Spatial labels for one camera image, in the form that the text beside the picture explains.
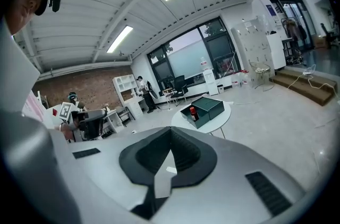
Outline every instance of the brick wall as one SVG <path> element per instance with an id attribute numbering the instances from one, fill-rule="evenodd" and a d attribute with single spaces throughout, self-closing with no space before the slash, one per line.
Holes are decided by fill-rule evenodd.
<path id="1" fill-rule="evenodd" d="M 41 96 L 46 96 L 50 107 L 68 102 L 67 96 L 74 91 L 88 110 L 103 108 L 105 103 L 113 109 L 121 106 L 121 102 L 112 79 L 129 74 L 132 74 L 129 66 L 82 71 L 37 82 L 32 90 L 35 95 L 39 90 Z"/>

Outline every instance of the wooden platform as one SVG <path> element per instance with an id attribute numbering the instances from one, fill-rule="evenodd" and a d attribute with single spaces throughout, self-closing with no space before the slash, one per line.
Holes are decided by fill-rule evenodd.
<path id="1" fill-rule="evenodd" d="M 289 87 L 302 73 L 291 70 L 280 70 L 270 80 L 274 83 Z M 289 89 L 315 101 L 321 106 L 325 105 L 334 95 L 333 88 L 328 85 L 324 85 L 321 89 L 312 88 L 308 82 L 309 76 L 301 76 Z M 310 83 L 314 87 L 320 87 L 324 83 L 330 84 L 337 89 L 337 83 L 324 77 L 313 76 Z"/>

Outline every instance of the trash bin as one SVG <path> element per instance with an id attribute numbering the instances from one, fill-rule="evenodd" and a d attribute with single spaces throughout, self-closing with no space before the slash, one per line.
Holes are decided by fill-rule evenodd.
<path id="1" fill-rule="evenodd" d="M 218 93 L 219 93 L 219 94 L 221 94 L 221 93 L 224 92 L 223 84 L 218 85 L 217 88 L 218 88 Z"/>

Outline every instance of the black vent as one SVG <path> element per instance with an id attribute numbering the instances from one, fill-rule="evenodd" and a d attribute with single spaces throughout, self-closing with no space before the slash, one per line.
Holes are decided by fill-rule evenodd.
<path id="1" fill-rule="evenodd" d="M 292 204 L 261 172 L 245 176 L 273 216 L 287 210 Z"/>
<path id="2" fill-rule="evenodd" d="M 77 151 L 73 153 L 73 156 L 78 159 L 78 158 L 83 158 L 86 156 L 90 156 L 96 153 L 99 153 L 100 150 L 98 149 L 89 149 L 89 150 L 82 150 L 82 151 Z"/>

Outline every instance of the black pants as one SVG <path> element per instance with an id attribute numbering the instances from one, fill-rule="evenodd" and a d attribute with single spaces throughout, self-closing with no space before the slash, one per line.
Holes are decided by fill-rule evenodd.
<path id="1" fill-rule="evenodd" d="M 156 105 L 155 105 L 154 100 L 153 100 L 152 96 L 150 95 L 150 93 L 144 94 L 143 96 L 144 96 L 144 99 L 145 99 L 145 103 L 149 107 L 149 110 L 156 109 Z"/>

